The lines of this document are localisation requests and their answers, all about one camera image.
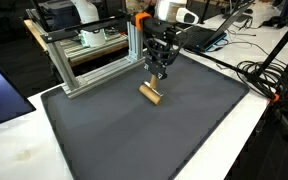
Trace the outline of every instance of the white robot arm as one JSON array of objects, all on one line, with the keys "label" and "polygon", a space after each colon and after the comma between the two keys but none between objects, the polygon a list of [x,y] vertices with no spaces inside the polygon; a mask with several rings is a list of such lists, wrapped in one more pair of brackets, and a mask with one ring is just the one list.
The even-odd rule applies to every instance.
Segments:
[{"label": "white robot arm", "polygon": [[158,0],[155,18],[169,23],[197,24],[198,16],[186,9],[187,0]]},{"label": "white robot arm", "polygon": [[[94,4],[91,3],[91,0],[71,0],[75,5],[80,18],[81,23],[90,23],[99,20],[98,11]],[[98,30],[96,32],[88,32],[81,30],[79,35],[81,43],[84,47],[98,47],[105,44],[105,34],[104,30]]]}]

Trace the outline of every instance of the power cord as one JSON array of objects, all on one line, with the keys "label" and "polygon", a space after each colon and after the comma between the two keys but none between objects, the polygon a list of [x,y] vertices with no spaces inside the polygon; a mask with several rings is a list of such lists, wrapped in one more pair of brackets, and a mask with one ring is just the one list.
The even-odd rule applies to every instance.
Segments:
[{"label": "power cord", "polygon": [[288,109],[288,74],[285,72],[285,67],[277,63],[271,63],[263,70],[261,68],[262,64],[263,62],[243,61],[237,65],[237,68],[242,70],[243,73],[237,70],[235,72],[240,80],[254,92],[270,99],[281,110],[282,108]]},{"label": "power cord", "polygon": [[209,50],[207,52],[216,52],[221,50],[222,48],[224,48],[224,46],[226,46],[228,44],[228,40],[226,39],[222,39],[221,41],[217,42],[216,44],[213,45],[213,50]]},{"label": "power cord", "polygon": [[[258,44],[255,44],[255,43],[251,43],[251,42],[248,42],[248,41],[241,41],[241,42],[229,42],[227,45],[230,45],[230,44],[249,44],[252,46],[256,46],[257,48],[259,48],[262,52],[264,52],[266,55],[269,55],[269,53],[267,53],[261,46],[259,46]],[[279,63],[283,64],[286,68],[287,64],[284,63],[283,61],[275,58],[276,61],[278,61]]]},{"label": "power cord", "polygon": [[148,9],[149,9],[150,6],[151,6],[151,3],[152,3],[152,0],[150,0],[150,3],[148,3],[147,7],[144,9],[144,12],[147,12],[147,11],[148,11]]},{"label": "power cord", "polygon": [[262,25],[258,26],[258,27],[252,27],[253,25],[253,17],[250,16],[250,18],[246,19],[244,24],[240,27],[237,26],[235,24],[232,24],[233,26],[235,26],[236,28],[238,28],[238,30],[240,31],[241,29],[259,29],[262,27]]}]

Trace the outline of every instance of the orange part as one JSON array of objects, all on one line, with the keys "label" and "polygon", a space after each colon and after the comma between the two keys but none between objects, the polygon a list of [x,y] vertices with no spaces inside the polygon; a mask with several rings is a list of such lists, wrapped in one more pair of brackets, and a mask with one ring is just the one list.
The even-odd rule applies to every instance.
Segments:
[{"label": "orange part", "polygon": [[139,31],[142,30],[141,20],[148,17],[151,17],[151,15],[148,14],[147,12],[142,12],[135,15],[135,26]]},{"label": "orange part", "polygon": [[280,99],[280,96],[278,94],[274,94],[274,99],[272,99],[272,102],[275,103]]}]

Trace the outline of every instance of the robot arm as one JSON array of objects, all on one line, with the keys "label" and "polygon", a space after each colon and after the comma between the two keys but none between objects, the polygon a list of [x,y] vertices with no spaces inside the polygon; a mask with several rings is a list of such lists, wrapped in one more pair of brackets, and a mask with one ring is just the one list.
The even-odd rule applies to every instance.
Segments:
[{"label": "robot arm", "polygon": [[198,22],[197,15],[185,8],[186,3],[187,0],[158,0],[154,18],[145,12],[134,16],[133,24],[143,31],[147,47],[145,69],[160,80],[167,78],[166,67],[173,64],[185,44],[176,35],[181,30],[176,24]]},{"label": "robot arm", "polygon": [[[94,4],[91,3],[91,0],[71,0],[75,5],[80,18],[81,23],[86,24],[99,20],[98,11]],[[97,47],[105,44],[105,35],[104,30],[98,30],[95,32],[88,32],[81,30],[79,35],[81,43],[84,47]]]}]

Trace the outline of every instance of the wooden surface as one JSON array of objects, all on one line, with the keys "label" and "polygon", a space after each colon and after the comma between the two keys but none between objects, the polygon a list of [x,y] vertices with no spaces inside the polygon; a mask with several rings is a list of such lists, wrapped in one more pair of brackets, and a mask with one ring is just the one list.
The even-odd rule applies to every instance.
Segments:
[{"label": "wooden surface", "polygon": [[37,40],[37,42],[40,44],[40,46],[43,49],[43,52],[46,52],[47,48],[46,48],[45,42],[41,38],[41,33],[33,25],[32,20],[30,20],[30,19],[24,20],[24,24],[27,27],[27,29],[33,34],[33,36]]},{"label": "wooden surface", "polygon": [[98,53],[90,54],[89,56],[87,56],[87,57],[85,57],[85,58],[83,58],[83,59],[81,59],[79,61],[70,62],[70,66],[74,67],[74,66],[83,64],[83,63],[88,62],[90,60],[93,60],[93,59],[102,57],[102,56],[104,56],[106,54],[109,54],[109,53],[118,51],[120,49],[123,49],[123,48],[125,48],[127,46],[128,46],[128,43],[127,43],[127,41],[125,41],[124,43],[120,43],[119,45],[115,45],[112,48],[109,48],[107,50],[104,50],[104,51],[101,51],[101,52],[98,52]]}]

